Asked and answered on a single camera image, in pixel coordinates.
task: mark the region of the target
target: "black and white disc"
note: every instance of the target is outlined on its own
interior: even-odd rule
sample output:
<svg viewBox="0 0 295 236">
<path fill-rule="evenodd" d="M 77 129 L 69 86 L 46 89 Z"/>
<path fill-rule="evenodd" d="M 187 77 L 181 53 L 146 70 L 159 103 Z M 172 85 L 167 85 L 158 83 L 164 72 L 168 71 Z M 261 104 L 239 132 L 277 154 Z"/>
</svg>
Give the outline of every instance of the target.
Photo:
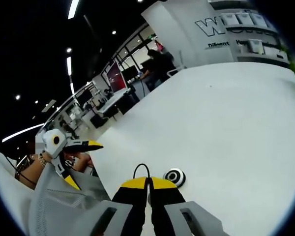
<svg viewBox="0 0 295 236">
<path fill-rule="evenodd" d="M 180 188 L 186 181 L 186 175 L 182 170 L 172 168 L 164 174 L 164 179 L 173 182 L 177 188 Z"/>
</svg>

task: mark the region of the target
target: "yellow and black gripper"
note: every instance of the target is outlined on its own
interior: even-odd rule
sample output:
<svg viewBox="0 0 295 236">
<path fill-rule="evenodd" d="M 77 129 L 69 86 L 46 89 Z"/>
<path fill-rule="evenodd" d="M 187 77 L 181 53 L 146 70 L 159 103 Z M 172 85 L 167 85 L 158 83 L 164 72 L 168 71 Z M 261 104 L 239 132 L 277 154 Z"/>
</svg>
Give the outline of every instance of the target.
<svg viewBox="0 0 295 236">
<path fill-rule="evenodd" d="M 72 187 L 81 190 L 65 165 L 63 153 L 73 154 L 98 150 L 103 148 L 103 146 L 95 141 L 67 140 L 66 136 L 58 129 L 47 131 L 42 136 L 42 139 L 45 143 L 44 150 L 51 155 L 51 163 L 54 165 L 57 174 Z"/>
</svg>

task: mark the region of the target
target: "letter w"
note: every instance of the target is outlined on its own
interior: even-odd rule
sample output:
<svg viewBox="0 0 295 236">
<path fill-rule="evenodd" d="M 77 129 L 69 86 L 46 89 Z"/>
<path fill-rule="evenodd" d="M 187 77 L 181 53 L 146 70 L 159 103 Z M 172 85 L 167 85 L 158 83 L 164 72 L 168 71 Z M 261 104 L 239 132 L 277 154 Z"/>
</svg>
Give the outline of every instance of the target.
<svg viewBox="0 0 295 236">
<path fill-rule="evenodd" d="M 216 17 L 214 19 L 206 18 L 204 22 L 201 20 L 195 23 L 208 37 L 215 36 L 215 33 L 225 34 L 217 25 Z"/>
</svg>

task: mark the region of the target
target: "person in black shirt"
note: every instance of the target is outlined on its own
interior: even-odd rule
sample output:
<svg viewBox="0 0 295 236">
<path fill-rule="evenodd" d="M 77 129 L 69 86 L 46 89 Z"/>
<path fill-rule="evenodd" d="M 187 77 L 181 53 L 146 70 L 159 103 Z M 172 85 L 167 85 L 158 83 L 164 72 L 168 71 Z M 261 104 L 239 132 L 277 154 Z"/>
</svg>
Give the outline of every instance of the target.
<svg viewBox="0 0 295 236">
<path fill-rule="evenodd" d="M 152 81 L 154 84 L 157 80 L 160 80 L 161 82 L 168 80 L 169 76 L 167 75 L 167 72 L 175 69 L 172 58 L 155 50 L 149 50 L 147 55 L 150 56 L 151 63 L 141 79 L 152 75 L 153 79 L 150 79 L 149 82 Z"/>
</svg>

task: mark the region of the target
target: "bracelet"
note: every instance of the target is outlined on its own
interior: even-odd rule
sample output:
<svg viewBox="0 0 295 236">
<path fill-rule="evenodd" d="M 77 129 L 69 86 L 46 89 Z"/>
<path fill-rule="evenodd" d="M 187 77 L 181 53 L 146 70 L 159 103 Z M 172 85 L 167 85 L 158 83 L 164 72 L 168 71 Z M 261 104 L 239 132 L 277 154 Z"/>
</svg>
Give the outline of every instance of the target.
<svg viewBox="0 0 295 236">
<path fill-rule="evenodd" d="M 40 153 L 38 155 L 38 161 L 42 165 L 42 167 L 45 167 L 46 164 L 47 164 L 47 161 L 43 158 L 43 154 L 42 153 Z"/>
</svg>

